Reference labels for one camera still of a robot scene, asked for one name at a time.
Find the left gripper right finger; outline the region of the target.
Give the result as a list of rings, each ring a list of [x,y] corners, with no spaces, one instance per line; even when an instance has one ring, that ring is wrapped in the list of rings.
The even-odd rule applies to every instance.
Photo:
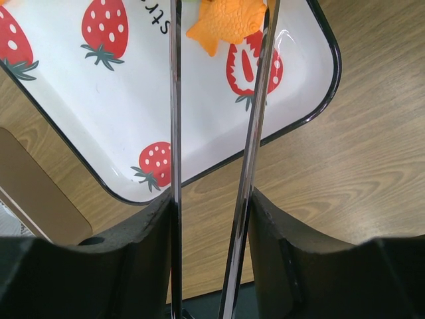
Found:
[[[353,245],[251,200],[249,243],[261,318],[423,318],[424,237]]]

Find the orange fish cookie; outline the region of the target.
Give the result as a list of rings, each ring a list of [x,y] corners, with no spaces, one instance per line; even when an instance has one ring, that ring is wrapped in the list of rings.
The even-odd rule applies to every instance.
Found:
[[[201,1],[196,23],[186,36],[215,56],[220,41],[238,45],[262,26],[267,6],[263,1]]]

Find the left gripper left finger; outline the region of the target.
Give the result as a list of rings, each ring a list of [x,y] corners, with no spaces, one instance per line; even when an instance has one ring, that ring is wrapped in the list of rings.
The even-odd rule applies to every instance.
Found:
[[[170,194],[76,246],[1,239],[2,318],[162,318]]]

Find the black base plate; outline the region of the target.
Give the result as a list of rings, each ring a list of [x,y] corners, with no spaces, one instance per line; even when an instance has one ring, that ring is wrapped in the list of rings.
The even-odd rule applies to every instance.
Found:
[[[216,319],[221,291],[200,295],[183,301],[184,318]],[[236,304],[236,319],[259,319],[256,291],[253,282],[240,286]]]

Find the metal tongs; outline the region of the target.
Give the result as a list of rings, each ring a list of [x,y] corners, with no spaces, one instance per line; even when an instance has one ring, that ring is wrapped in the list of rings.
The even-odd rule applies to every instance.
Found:
[[[254,87],[243,165],[236,198],[236,208],[226,262],[219,318],[234,318],[244,250],[250,218],[256,158],[260,148],[262,126],[274,55],[279,1],[268,1],[258,72]],[[181,17],[182,2],[170,2],[169,27],[170,107],[171,107],[171,317],[182,318],[182,219],[181,219]]]

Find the white strawberry tray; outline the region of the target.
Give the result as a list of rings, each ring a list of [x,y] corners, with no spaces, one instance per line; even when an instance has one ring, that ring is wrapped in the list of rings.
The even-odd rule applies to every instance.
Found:
[[[1,66],[115,198],[146,204],[169,187],[168,1],[8,1]],[[262,34],[209,56],[181,39],[182,180],[244,149]],[[317,1],[282,1],[262,142],[315,118],[341,78]]]

